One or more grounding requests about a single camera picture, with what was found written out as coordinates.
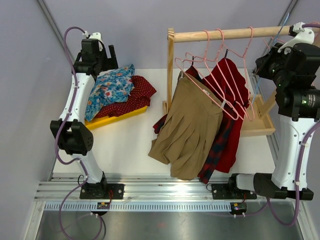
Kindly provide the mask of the blue floral skirt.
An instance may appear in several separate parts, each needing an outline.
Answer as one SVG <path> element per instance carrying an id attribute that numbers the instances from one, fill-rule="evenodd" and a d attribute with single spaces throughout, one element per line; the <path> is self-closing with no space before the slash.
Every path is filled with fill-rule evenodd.
<path id="1" fill-rule="evenodd" d="M 129 64 L 98 76 L 88 97 L 85 120 L 92 121 L 105 106 L 126 102 L 134 89 L 134 74 L 135 66 Z"/>

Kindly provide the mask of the light blue wire hanger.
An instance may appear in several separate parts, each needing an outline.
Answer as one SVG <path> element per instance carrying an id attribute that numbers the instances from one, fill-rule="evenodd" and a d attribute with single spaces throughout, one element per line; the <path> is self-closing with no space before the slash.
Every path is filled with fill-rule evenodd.
<path id="1" fill-rule="evenodd" d="M 290 12 L 288 11 L 287 14 L 285 15 L 284 19 L 281 21 L 281 26 L 279 28 L 279 31 L 277 32 L 277 34 L 274 37 L 278 38 L 280 36 L 280 33 L 281 33 L 282 29 L 284 28 L 284 26 L 286 25 L 289 17 L 290 17 Z M 262 67 L 266 66 L 266 62 L 267 62 L 268 58 L 273 53 L 273 48 L 274 48 L 274 46 L 272 46 L 270 51 L 265 56 L 262 57 L 262 60 L 264 61 L 263 64 L 260 67 L 257 67 L 257 69 L 253 72 L 255 78 L 257 79 L 257 84 L 255 86 L 255 92 L 254 92 L 254 95 L 253 95 L 252 104 L 255 102 L 255 98 L 256 98 L 256 95 L 258 93 L 260 82 L 261 82 L 261 78 L 258 75 L 258 71 L 261 70 Z"/>

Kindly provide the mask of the pink hanger of polka-dot skirt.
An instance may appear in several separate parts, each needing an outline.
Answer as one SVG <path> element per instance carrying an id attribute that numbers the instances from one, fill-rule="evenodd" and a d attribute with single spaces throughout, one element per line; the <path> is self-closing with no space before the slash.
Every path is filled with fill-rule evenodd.
<path id="1" fill-rule="evenodd" d="M 277 43 L 284 44 L 285 43 L 285 41 L 278 39 L 275 36 L 271 36 L 269 42 L 267 42 L 267 40 L 264 37 L 262 38 L 262 40 L 266 46 L 267 53 L 271 50 L 271 47 L 273 47 L 275 44 L 277 44 Z"/>

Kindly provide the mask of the dark red polka-dot skirt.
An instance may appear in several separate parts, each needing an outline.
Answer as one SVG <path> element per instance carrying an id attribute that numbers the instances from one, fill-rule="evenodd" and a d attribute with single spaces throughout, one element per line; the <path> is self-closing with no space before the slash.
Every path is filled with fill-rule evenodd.
<path id="1" fill-rule="evenodd" d="M 133 83 L 134 88 L 131 90 L 127 101 L 104 106 L 97 113 L 95 119 L 103 117 L 120 117 L 145 106 L 150 106 L 151 97 L 157 90 L 140 75 L 134 75 L 131 78 L 131 82 Z"/>

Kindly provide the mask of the pink hanger of red skirt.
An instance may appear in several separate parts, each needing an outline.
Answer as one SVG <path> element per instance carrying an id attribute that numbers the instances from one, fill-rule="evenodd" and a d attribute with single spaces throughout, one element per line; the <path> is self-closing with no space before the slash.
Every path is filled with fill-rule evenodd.
<path id="1" fill-rule="evenodd" d="M 252 122 L 255 119 L 255 112 L 254 112 L 254 107 L 253 107 L 252 101 L 250 100 L 251 95 L 250 95 L 249 82 L 248 82 L 249 75 L 248 75 L 248 70 L 247 70 L 247 65 L 246 65 L 246 55 L 247 55 L 247 51 L 251 45 L 252 39 L 254 37 L 254 28 L 249 26 L 247 28 L 241 28 L 241 29 L 221 30 L 221 29 L 217 28 L 216 30 L 220 32 L 221 37 L 222 37 L 222 43 L 221 43 L 220 48 L 222 49 L 222 47 L 225 47 L 226 50 L 233 53 L 237 57 L 241 58 L 243 61 L 243 69 L 244 69 L 245 84 L 246 84 L 245 86 L 247 87 L 247 91 L 248 91 L 248 104 L 251 107 L 252 116 L 250 116 L 248 114 L 248 111 L 246 108 L 244 108 L 244 113 L 245 113 L 246 117 L 248 118 L 248 120 L 250 122 Z M 238 53 L 238 52 L 232 50 L 231 48 L 226 46 L 224 43 L 225 40 L 247 39 L 247 38 L 249 38 L 249 42 L 248 42 L 247 46 L 245 47 L 243 53 Z"/>

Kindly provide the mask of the plain red skirt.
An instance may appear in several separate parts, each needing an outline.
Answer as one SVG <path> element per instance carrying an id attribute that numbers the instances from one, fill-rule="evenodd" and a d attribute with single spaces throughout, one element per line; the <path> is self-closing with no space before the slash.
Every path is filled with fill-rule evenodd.
<path id="1" fill-rule="evenodd" d="M 225 77 L 227 78 L 229 84 L 232 87 L 232 90 L 235 94 L 236 101 L 238 101 L 244 108 L 249 107 L 248 101 L 248 89 L 246 88 L 246 80 L 240 74 L 237 69 L 235 63 L 230 60 L 229 58 L 223 58 L 219 61 L 220 68 L 222 69 Z M 219 83 L 222 82 L 225 85 L 224 80 L 222 78 L 219 69 L 215 66 L 212 70 L 212 74 L 217 78 Z M 208 81 L 213 85 L 214 88 L 219 90 L 215 81 L 211 78 L 210 75 L 207 75 L 206 78 Z M 220 96 L 213 90 L 213 88 L 202 79 L 202 83 L 209 88 L 215 96 L 222 100 Z M 225 96 L 228 101 L 233 101 L 233 96 L 227 86 Z M 244 113 L 241 110 L 239 105 L 236 105 L 236 110 L 244 116 Z M 221 122 L 220 130 L 214 142 L 212 144 L 211 151 L 208 155 L 208 159 L 213 166 L 206 166 L 205 170 L 212 173 L 214 170 L 217 170 L 222 173 L 228 173 L 234 163 L 236 162 L 236 154 L 239 146 L 240 135 L 241 135 L 241 128 L 243 125 L 243 121 L 240 118 L 238 120 L 233 120 L 227 115 L 224 111 L 223 119 Z"/>

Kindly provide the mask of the pink hanger of plaid skirt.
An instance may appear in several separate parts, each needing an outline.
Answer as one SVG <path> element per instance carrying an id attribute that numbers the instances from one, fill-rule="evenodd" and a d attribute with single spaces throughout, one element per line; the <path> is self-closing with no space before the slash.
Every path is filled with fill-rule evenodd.
<path id="1" fill-rule="evenodd" d="M 216 105 L 218 105 L 227 115 L 229 115 L 230 118 L 232 118 L 234 121 L 237 121 L 238 119 L 243 120 L 243 116 L 241 116 L 241 114 L 237 111 L 236 106 L 239 105 L 242 112 L 244 113 L 244 116 L 247 115 L 247 110 L 245 107 L 243 107 L 238 101 L 236 101 L 236 95 L 231 87 L 231 85 L 229 84 L 226 76 L 224 75 L 224 72 L 222 71 L 220 65 L 219 65 L 219 57 L 220 57 L 220 53 L 221 51 L 225 48 L 226 50 L 228 50 L 228 48 L 225 46 L 224 44 L 224 33 L 221 29 L 216 29 L 215 31 L 218 31 L 220 33 L 219 36 L 219 40 L 221 40 L 220 43 L 220 47 L 216 53 L 216 56 L 214 59 L 209 59 L 207 58 L 207 53 L 208 53 L 208 49 L 210 47 L 210 41 L 212 40 L 210 37 L 210 33 L 209 31 L 207 31 L 206 29 L 203 30 L 203 32 L 206 33 L 206 47 L 205 47 L 205 51 L 204 51 L 204 55 L 203 56 L 194 56 L 192 55 L 193 59 L 189 58 L 189 56 L 191 56 L 191 54 L 189 52 L 185 53 L 185 59 L 182 61 L 183 62 L 189 62 L 191 65 L 196 62 L 196 63 L 203 63 L 206 67 L 206 69 L 209 71 L 209 75 L 211 76 L 211 78 L 214 80 L 216 86 L 218 87 L 218 90 L 216 88 L 214 88 L 214 86 L 208 81 L 208 79 L 206 77 L 204 77 L 201 73 L 200 75 L 203 77 L 203 79 L 205 80 L 205 82 L 207 82 L 208 85 L 210 85 L 212 87 L 212 89 L 217 93 L 218 96 L 221 97 L 222 102 L 221 104 L 218 104 L 217 102 L 215 102 L 209 95 L 208 97 L 214 101 L 214 103 Z M 212 71 L 209 69 L 207 62 L 214 62 L 216 63 L 216 67 L 218 68 L 225 85 L 221 83 L 219 83 L 217 81 L 217 78 L 212 74 Z M 230 102 L 228 101 L 228 99 L 226 98 L 225 93 L 227 92 L 226 90 L 226 86 L 228 87 L 230 93 L 232 94 L 233 97 L 233 101 Z"/>

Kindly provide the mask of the red plaid skirt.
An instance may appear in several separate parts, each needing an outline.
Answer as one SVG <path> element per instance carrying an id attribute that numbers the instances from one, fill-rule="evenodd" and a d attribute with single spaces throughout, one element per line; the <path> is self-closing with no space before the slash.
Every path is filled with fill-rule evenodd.
<path id="1" fill-rule="evenodd" d="M 194 81 L 202 79 L 191 66 L 178 81 L 169 113 L 153 126 L 157 137 L 148 156 L 171 165 L 173 178 L 190 181 L 198 177 L 207 184 L 218 168 L 233 120 Z"/>

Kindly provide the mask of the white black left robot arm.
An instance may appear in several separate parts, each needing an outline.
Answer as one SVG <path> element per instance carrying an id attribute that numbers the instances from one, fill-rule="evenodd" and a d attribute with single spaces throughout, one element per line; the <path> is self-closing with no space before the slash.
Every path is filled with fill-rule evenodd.
<path id="1" fill-rule="evenodd" d="M 55 138 L 57 160 L 67 166 L 76 162 L 82 168 L 83 182 L 78 183 L 81 199 L 111 199 L 117 184 L 108 184 L 92 152 L 94 136 L 85 126 L 85 112 L 97 76 L 117 69 L 114 55 L 107 57 L 100 37 L 90 35 L 81 41 L 81 51 L 71 65 L 71 88 L 59 119 L 50 123 Z"/>

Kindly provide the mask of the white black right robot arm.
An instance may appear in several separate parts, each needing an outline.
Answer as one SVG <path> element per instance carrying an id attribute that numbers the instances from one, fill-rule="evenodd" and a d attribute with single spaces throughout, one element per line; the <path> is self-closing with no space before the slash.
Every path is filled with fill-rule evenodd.
<path id="1" fill-rule="evenodd" d="M 274 82 L 281 138 L 273 173 L 240 174 L 229 178 L 227 193 L 239 198 L 251 191 L 269 199 L 311 201 L 307 184 L 309 144 L 320 126 L 320 91 L 312 83 L 320 66 L 320 48 L 310 43 L 277 43 L 256 61 L 257 75 Z"/>

